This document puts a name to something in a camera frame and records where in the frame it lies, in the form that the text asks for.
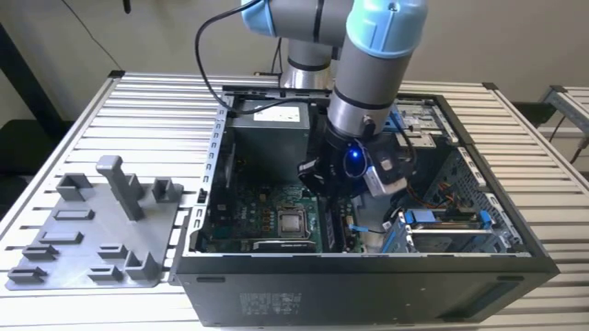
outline wire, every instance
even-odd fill
[[[96,38],[93,38],[93,35],[92,35],[90,30],[89,30],[88,27],[85,26],[82,20],[80,19],[80,16],[77,16],[77,14],[76,14],[73,8],[69,6],[69,4],[65,2],[65,0],[61,0],[61,2],[64,3],[66,9],[69,9],[69,11],[72,12],[73,16],[74,16],[76,19],[77,19],[77,22],[80,22],[81,26],[84,27],[85,32],[88,32],[88,35],[90,36],[90,39],[93,40],[93,42],[96,43],[96,45],[101,48],[101,50],[104,51],[104,53],[105,53],[105,54],[108,55],[108,57],[110,58],[110,60],[112,60],[112,62],[113,62],[113,64],[114,64],[114,66],[118,68],[118,70],[122,70],[122,68],[120,67],[120,64],[118,64],[117,60],[113,59],[110,53],[105,50],[104,46],[100,44],[100,42],[96,40]]]
[[[448,198],[447,198],[447,197],[446,197],[446,199],[442,200],[442,202],[439,202],[439,203],[435,205],[434,209],[439,208],[444,202],[448,202]]]
[[[284,70],[283,70],[283,44],[281,44],[281,40],[283,39],[280,38],[280,45],[277,47],[277,66],[279,66],[279,74],[280,74],[280,76],[284,73]]]
[[[315,100],[313,99],[304,99],[304,98],[289,98],[289,99],[281,99],[279,101],[275,101],[272,103],[268,103],[267,105],[257,107],[255,109],[251,110],[236,110],[233,107],[231,107],[227,102],[224,102],[224,100],[217,96],[215,90],[212,90],[212,86],[211,86],[211,82],[208,81],[208,77],[205,76],[204,73],[204,67],[203,67],[203,62],[200,60],[200,37],[203,36],[203,32],[204,29],[207,29],[207,27],[216,21],[225,19],[227,17],[229,17],[233,14],[237,14],[239,12],[244,11],[245,9],[253,7],[259,2],[261,2],[263,0],[252,0],[251,2],[245,3],[244,5],[220,13],[219,15],[216,15],[215,17],[209,18],[200,26],[199,30],[196,31],[196,36],[193,38],[193,55],[196,57],[196,65],[199,67],[199,71],[200,71],[200,75],[203,76],[203,82],[204,85],[208,89],[208,92],[211,93],[212,97],[215,98],[216,102],[229,111],[229,112],[235,112],[236,114],[255,114],[257,112],[261,112],[263,110],[272,108],[277,105],[281,105],[284,103],[289,103],[289,102],[301,102],[301,103],[311,103]]]
[[[349,224],[348,226],[347,226],[347,228],[349,229],[349,230],[352,230],[352,231],[357,231],[357,232],[371,232],[371,233],[377,233],[377,234],[384,234],[385,233],[385,231],[376,231],[376,230],[369,230],[367,227],[364,227],[364,226],[356,226],[356,225],[352,225],[352,224]]]
[[[558,128],[560,127],[560,124],[562,124],[564,118],[566,117],[562,115],[562,118],[560,118],[558,124],[555,125],[554,131],[551,132],[548,142],[551,142],[551,139],[554,138],[555,132],[558,131]]]
[[[273,51],[273,58],[272,58],[272,67],[269,69],[269,73],[273,74],[273,68],[276,67],[276,58],[279,59],[279,73],[283,73],[283,39],[277,39],[276,43],[276,50]]]
[[[392,217],[392,215],[396,215],[398,212],[400,211],[402,207],[395,207],[394,205],[391,205],[388,207],[388,209],[384,212],[384,216],[383,216],[383,223],[385,223],[389,218]]]
[[[424,202],[415,194],[415,191],[411,188],[410,182],[407,182],[407,193],[411,196],[412,200],[415,200],[420,205],[423,205],[427,208],[435,208],[436,206]]]
[[[574,152],[572,158],[570,159],[570,164],[574,163],[574,161],[576,161],[576,158],[580,154],[582,148],[576,148],[576,151]]]

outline robotic arm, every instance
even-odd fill
[[[380,132],[427,6],[424,0],[355,0],[349,5],[340,0],[261,0],[241,12],[253,32],[341,47],[324,143],[317,157],[299,165],[301,182],[327,197],[352,197],[365,189],[372,196],[392,194],[404,188],[415,162],[414,150],[410,160],[402,160],[396,141]]]

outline blue component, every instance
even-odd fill
[[[385,253],[388,250],[389,244],[392,243],[392,239],[395,238],[395,231],[389,232],[388,239],[385,240],[381,253]]]
[[[414,209],[410,210],[416,223],[435,223],[435,216],[431,210],[427,209]]]
[[[368,228],[364,228],[363,226],[357,226],[357,225],[353,225],[353,224],[348,224],[347,227],[352,231],[357,231],[357,232],[367,232],[368,231]]]
[[[241,5],[251,0],[241,0]],[[241,12],[247,28],[264,36],[275,37],[272,14],[269,13],[269,0],[263,0]]]
[[[410,210],[404,213],[404,223],[406,224],[412,223],[412,212]]]
[[[478,212],[478,216],[480,216],[482,228],[490,229],[490,226],[492,225],[492,219],[490,218],[488,212],[486,210],[482,210]]]
[[[419,44],[426,16],[424,0],[355,0],[347,36],[372,57],[403,57]]]
[[[396,130],[395,124],[392,123],[392,117],[396,119],[396,123],[398,123],[398,126],[400,126],[400,129],[406,129],[407,126],[404,125],[402,115],[398,113],[396,105],[392,105],[389,108],[389,116],[388,116],[389,121],[385,121],[384,128],[383,128],[383,130],[385,132],[395,132],[396,133],[398,130]]]

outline black cable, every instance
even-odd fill
[[[281,45],[283,45],[283,39],[279,38],[277,39],[277,43],[276,43],[276,49],[273,51],[272,66],[271,66],[271,69],[269,69],[269,73],[272,73],[272,74],[273,74],[273,68],[276,67],[277,54],[281,53],[281,50],[280,50],[281,49]]]
[[[122,0],[122,9],[125,14],[130,14],[130,0]]]
[[[574,161],[576,161],[578,155],[580,154],[582,149],[576,148],[576,151],[574,152],[572,158],[570,159],[570,164],[574,163]]]
[[[371,232],[371,233],[377,233],[377,234],[385,234],[385,231],[376,231],[376,230],[369,230],[364,227],[357,227],[357,228],[351,228],[352,231],[357,231],[357,232]]]
[[[110,53],[105,50],[104,46],[101,46],[100,42],[96,40],[96,38],[93,38],[92,32],[89,31],[88,27],[85,26],[82,20],[80,19],[80,16],[77,16],[76,12],[73,11],[73,8],[69,6],[69,4],[65,2],[65,0],[61,0],[61,2],[64,3],[66,9],[69,9],[69,11],[72,12],[73,16],[76,17],[77,21],[80,22],[81,26],[85,29],[85,32],[88,33],[88,35],[90,36],[90,39],[93,40],[93,42],[96,43],[96,45],[101,48],[101,50],[104,51],[104,53],[108,55],[108,57],[110,58],[113,64],[117,66],[118,70],[122,70],[122,68],[120,67],[120,64],[117,62],[117,60],[113,59]]]
[[[284,70],[283,70],[283,43],[281,43],[281,41],[283,41],[283,39],[280,38],[279,45],[277,45],[277,66],[279,66],[280,76],[284,73]]]
[[[204,73],[204,67],[203,67],[203,62],[200,60],[200,37],[203,35],[204,29],[207,29],[207,27],[216,21],[225,19],[227,17],[229,17],[233,14],[237,14],[239,12],[244,11],[245,9],[253,7],[260,1],[263,0],[252,0],[251,2],[245,3],[244,5],[220,13],[217,16],[209,18],[200,26],[199,30],[196,31],[196,36],[193,38],[193,55],[196,57],[196,65],[199,67],[199,71],[200,71],[200,75],[203,76],[203,82],[204,85],[208,89],[208,92],[211,93],[212,97],[215,98],[216,102],[229,111],[229,112],[235,112],[236,114],[255,114],[256,112],[261,112],[263,110],[272,108],[277,105],[281,105],[284,103],[289,103],[289,102],[304,102],[304,103],[311,103],[313,102],[313,99],[304,99],[304,98],[289,98],[289,99],[281,99],[276,102],[268,103],[267,105],[257,107],[256,109],[252,110],[236,110],[233,107],[231,107],[227,102],[224,102],[224,100],[217,96],[215,90],[212,90],[212,86],[211,83],[208,82],[208,77],[205,76]]]
[[[555,125],[554,131],[551,132],[548,142],[551,142],[551,138],[554,138],[555,132],[558,131],[558,128],[560,127],[560,124],[562,124],[564,118],[566,118],[566,117],[562,115],[560,121],[559,121],[558,124]]]
[[[442,202],[439,202],[439,203],[435,205],[435,207],[434,207],[432,209],[439,208],[439,207],[442,206],[442,204],[443,204],[444,202],[447,202],[447,201],[450,201],[448,198],[444,198],[444,199],[442,200]]]

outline metal frame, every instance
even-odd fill
[[[231,88],[239,90],[239,95],[251,94],[256,98],[259,94],[265,97],[288,98],[289,94],[300,91],[279,88]],[[309,90],[304,93],[309,98],[327,98],[325,91]],[[357,309],[357,300],[369,295],[379,301],[380,295],[398,295],[399,299],[389,300],[389,305],[398,305],[404,300],[410,305],[420,307],[416,311],[403,311],[395,318],[399,323],[418,321],[419,323],[439,323],[442,321],[474,322],[482,321],[508,303],[511,303],[523,293],[532,290],[558,274],[554,262],[542,249],[539,241],[531,234],[531,230],[524,224],[520,214],[512,206],[504,191],[498,184],[496,178],[490,172],[488,165],[472,148],[474,141],[467,133],[452,109],[442,96],[434,94],[399,93],[399,99],[426,99],[436,103],[439,111],[443,113],[446,127],[452,128],[456,137],[455,142],[460,142],[463,153],[471,157],[482,177],[487,182],[487,187],[494,193],[491,199],[495,200],[496,208],[507,215],[504,222],[507,227],[515,227],[519,236],[524,239],[524,252],[516,258],[504,259],[488,253],[452,254],[368,254],[368,253],[320,253],[320,254],[259,254],[259,253],[201,253],[189,251],[189,245],[182,247],[182,254],[173,261],[177,264],[174,277],[180,280],[196,313],[201,314],[203,325],[205,326],[243,326],[243,325],[320,325],[332,323],[333,319],[341,324],[357,323],[389,323],[388,306],[372,305],[369,313]],[[209,158],[216,158],[219,146],[211,143],[208,151]],[[207,214],[203,206],[199,205],[197,211],[201,219]],[[199,235],[200,228],[188,226],[180,236],[185,236],[185,243],[193,242]],[[329,275],[336,275],[340,288],[332,288],[333,292],[323,292],[329,288]],[[344,278],[353,275],[352,283],[345,283]],[[410,283],[400,280],[411,275]],[[504,277],[511,277],[512,281],[504,282]],[[436,288],[434,294],[431,290],[422,288],[435,288],[434,284],[443,281],[444,286]],[[369,283],[371,287],[357,291],[351,290],[355,283]],[[463,291],[462,296],[454,296],[456,289]],[[301,302],[300,315],[295,318],[288,314],[271,313],[264,316],[264,320],[253,314],[243,315],[248,303],[241,303],[236,299],[243,293],[299,293]],[[444,306],[439,305],[439,300],[444,298]],[[324,311],[319,316],[313,316],[309,307],[324,307],[325,311],[336,310],[339,313],[331,315]]]
[[[309,97],[315,98],[315,99],[320,99],[320,98],[327,98],[329,93],[328,91],[323,91],[323,90],[289,90],[289,89],[280,89],[280,88],[267,88],[267,87],[251,87],[251,88],[240,88],[240,87],[235,87],[235,86],[229,86],[227,87],[227,90],[232,91],[237,91],[240,95],[243,94],[251,94],[252,97],[257,97],[259,94],[263,94],[265,97],[273,97],[276,99],[280,98],[288,98],[292,97],[293,95],[291,94],[296,94],[300,96],[301,93],[304,93],[305,95],[308,95]],[[500,185],[498,184],[496,178],[494,176],[494,174],[490,172],[488,170],[488,166],[486,164],[486,162],[482,161],[480,159],[480,155],[478,154],[478,151],[471,148],[474,146],[474,141],[470,137],[470,134],[467,133],[452,109],[450,108],[443,96],[435,95],[435,94],[415,94],[415,93],[399,93],[398,94],[399,98],[410,98],[410,99],[427,99],[431,100],[434,102],[436,102],[436,106],[434,107],[436,109],[436,112],[440,115],[440,110],[443,112],[443,118],[442,121],[444,122],[444,126],[448,130],[448,132],[451,132],[451,134],[454,134],[454,131],[458,133],[458,136],[452,136],[452,140],[451,142],[458,143],[458,138],[460,140],[460,144],[462,144],[462,148],[458,148],[459,152],[460,152],[460,156],[462,158],[467,158],[468,161],[472,161],[472,165],[475,165],[475,168],[479,170],[476,170],[478,172],[478,176],[480,176],[479,181],[482,181],[483,185],[487,182],[488,183],[488,189],[491,189],[491,191],[495,193],[495,195],[492,195],[492,199],[495,199],[495,203],[490,203],[492,205],[498,205],[496,200],[499,201],[500,205],[503,205],[506,207],[506,211],[507,211],[507,215],[511,219],[514,219],[514,221],[518,224],[518,230],[522,232],[523,236],[526,237],[526,245],[527,245],[527,249],[528,252],[531,253],[531,256],[535,257],[543,257],[546,256],[540,245],[536,243],[536,239],[534,237],[530,237],[527,232],[530,232],[528,228],[524,226],[524,221],[523,218],[520,217],[520,214],[516,213],[516,211],[512,208],[512,202],[508,200],[506,192],[502,190]],[[225,110],[219,107],[217,108],[217,116],[216,116],[216,127],[212,131],[212,135],[213,135],[213,139],[211,140],[211,145],[208,147],[208,161],[205,164],[205,168],[207,168],[207,173],[205,176],[203,177],[203,187],[200,188],[201,190],[204,190],[205,193],[209,193],[209,189],[211,189],[211,177],[212,177],[212,172],[213,172],[213,168],[216,165],[216,159],[217,159],[217,150],[219,150],[219,145],[220,145],[220,138],[221,138],[221,134],[223,134],[223,128],[224,128],[224,120],[225,120]],[[190,216],[190,223],[188,226],[188,229],[193,229],[193,231],[196,232],[201,227],[203,227],[203,223],[201,220],[204,218],[204,214],[205,214],[205,209],[207,209],[207,204],[208,204],[208,195],[207,194],[207,199],[204,200],[204,203],[199,203],[197,204],[197,209],[196,212],[192,212],[192,216]],[[193,220],[193,214],[197,214],[199,217],[195,221]],[[186,233],[186,236],[192,236],[195,235],[193,232]],[[184,247],[182,249],[182,255],[185,257],[196,257],[196,258],[203,258],[203,257],[225,257],[227,255],[229,255],[229,257],[237,257],[237,256],[243,256],[243,257],[248,257],[249,255],[252,255],[252,253],[232,253],[232,254],[224,254],[224,253],[199,253],[199,252],[192,252],[189,251],[188,247]],[[333,254],[320,254],[320,256],[332,256]],[[292,254],[271,254],[269,257],[291,257]],[[360,257],[363,256],[363,254],[345,254],[347,257]],[[190,263],[188,263],[189,268],[193,270],[199,270],[200,274],[205,274],[207,271],[205,269],[203,269],[203,267],[200,267],[197,265],[197,262],[193,261]],[[229,273],[232,272],[237,272],[237,269],[229,269],[231,271],[227,271]]]
[[[220,84],[275,86],[273,77],[212,77]],[[508,102],[479,83],[406,81],[403,92],[442,94],[470,133],[474,148],[490,164],[518,213],[558,264],[562,274],[528,292],[480,324],[402,326],[395,329],[586,330],[589,326],[589,194],[587,183],[567,168],[562,156]],[[126,73],[109,79],[42,166],[25,193],[0,222],[0,283],[20,259],[18,247],[36,234],[54,204],[52,192],[64,170],[92,173],[85,163],[105,150],[118,150],[141,181],[157,171],[189,191],[181,197],[176,225],[196,201],[204,149],[201,130],[216,104],[201,79],[190,75]],[[491,120],[500,123],[490,125]],[[160,150],[165,145],[169,150]],[[169,238],[170,267],[180,229]],[[195,330],[197,316],[181,287],[162,282],[149,289],[6,291],[0,287],[0,325],[34,325],[36,330]],[[78,307],[96,307],[80,310]],[[371,326],[365,330],[389,330]],[[357,330],[357,327],[337,327]]]
[[[540,102],[550,103],[589,135],[589,88],[550,86]]]
[[[231,97],[223,97],[224,102],[228,104],[232,103]],[[205,164],[204,164],[204,174],[203,181],[199,187],[199,195],[204,198],[201,201],[196,198],[196,203],[190,208],[190,213],[188,217],[188,229],[197,230],[203,227],[203,220],[205,216],[205,211],[208,208],[208,200],[211,198],[211,185],[212,185],[212,176],[215,174],[215,166],[219,157],[220,150],[220,140],[223,139],[223,131],[227,119],[227,110],[224,107],[217,106],[216,115],[215,115],[215,123],[211,131],[211,138],[208,142],[208,148],[205,151]]]

